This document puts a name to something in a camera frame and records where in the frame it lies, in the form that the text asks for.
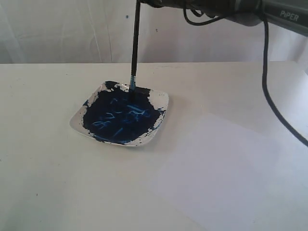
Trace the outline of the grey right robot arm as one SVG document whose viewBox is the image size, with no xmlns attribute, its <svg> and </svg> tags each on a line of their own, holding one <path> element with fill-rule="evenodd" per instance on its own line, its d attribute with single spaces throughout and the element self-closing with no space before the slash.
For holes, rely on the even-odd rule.
<svg viewBox="0 0 308 231">
<path fill-rule="evenodd" d="M 308 2 L 306 0 L 142 0 L 154 8 L 183 9 L 186 22 L 205 26 L 227 19 L 244 26 L 260 21 L 308 35 Z"/>
</svg>

